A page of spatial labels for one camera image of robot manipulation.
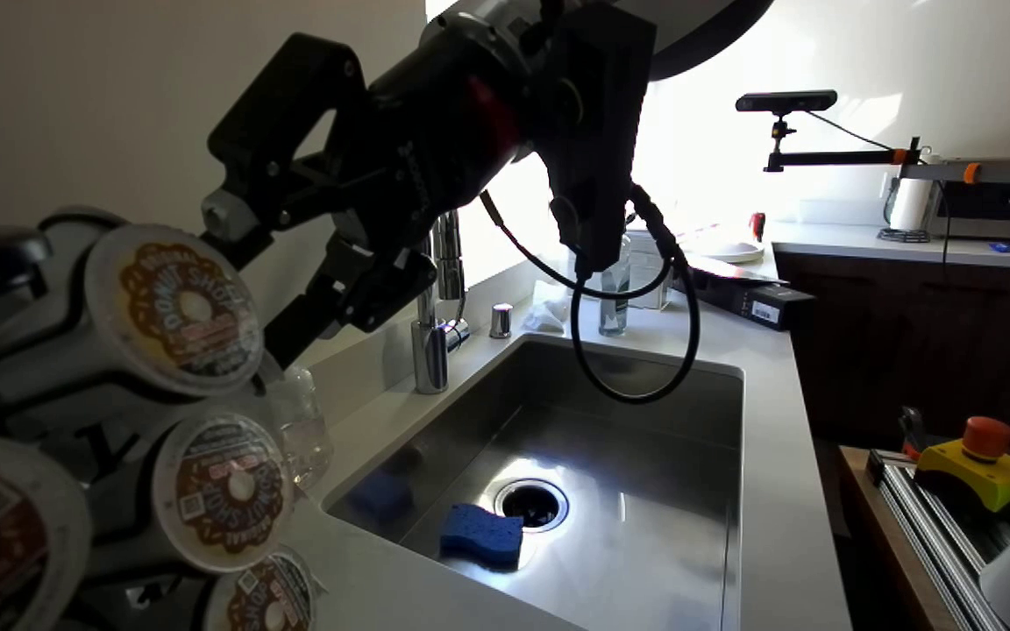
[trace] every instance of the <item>yellow object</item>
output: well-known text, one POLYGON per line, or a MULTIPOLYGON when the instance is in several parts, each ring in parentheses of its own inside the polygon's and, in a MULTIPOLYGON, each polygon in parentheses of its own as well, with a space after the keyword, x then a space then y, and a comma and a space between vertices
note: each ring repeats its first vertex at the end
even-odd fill
POLYGON ((935 469, 958 477, 973 499, 1000 512, 1010 506, 1010 455, 1004 452, 997 462, 963 455, 963 441, 940 441, 917 452, 917 474, 935 469))

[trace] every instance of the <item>sink drain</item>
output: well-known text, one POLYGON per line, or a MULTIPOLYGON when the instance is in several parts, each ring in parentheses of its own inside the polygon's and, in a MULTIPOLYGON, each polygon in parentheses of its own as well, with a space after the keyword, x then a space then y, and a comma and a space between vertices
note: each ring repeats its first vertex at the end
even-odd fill
POLYGON ((553 529, 569 518, 569 495, 550 480, 513 480, 496 490, 496 512, 525 529, 553 529))

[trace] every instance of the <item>dark wood cabinet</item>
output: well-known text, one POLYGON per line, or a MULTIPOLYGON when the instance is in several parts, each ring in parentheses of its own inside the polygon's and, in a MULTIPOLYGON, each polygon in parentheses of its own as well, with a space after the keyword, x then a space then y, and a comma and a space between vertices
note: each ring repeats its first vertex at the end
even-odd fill
POLYGON ((791 328, 816 437, 896 444, 896 411, 961 434, 969 414, 1010 419, 1010 270, 779 257, 809 290, 791 328))

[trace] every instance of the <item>wall-mounted faucet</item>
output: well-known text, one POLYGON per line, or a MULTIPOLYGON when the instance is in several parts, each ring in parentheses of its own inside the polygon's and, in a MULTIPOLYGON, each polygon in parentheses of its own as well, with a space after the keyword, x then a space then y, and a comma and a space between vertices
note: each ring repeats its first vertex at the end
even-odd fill
MULTIPOLYGON (((458 300, 465 294, 458 213, 456 210, 443 213, 432 229, 432 240, 433 240, 437 298, 458 300)), ((443 393, 450 387, 446 351, 456 348, 450 332, 458 328, 458 324, 437 319, 433 289, 426 289, 418 298, 418 319, 409 324, 413 393, 443 393)))

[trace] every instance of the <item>stainless steel sink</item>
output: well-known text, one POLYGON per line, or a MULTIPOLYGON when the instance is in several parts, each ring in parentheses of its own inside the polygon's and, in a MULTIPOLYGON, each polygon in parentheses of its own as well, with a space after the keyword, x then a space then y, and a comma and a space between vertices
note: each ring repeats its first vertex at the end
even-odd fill
MULTIPOLYGON (((675 365, 598 348, 590 358, 641 393, 675 365)), ((623 408, 579 375, 569 344, 525 339, 330 512, 423 556, 437 556, 452 506, 521 516, 514 570, 437 560, 581 629, 728 629, 740 393, 737 369, 694 365, 673 396, 623 408), (361 502, 377 477, 409 506, 361 502)))

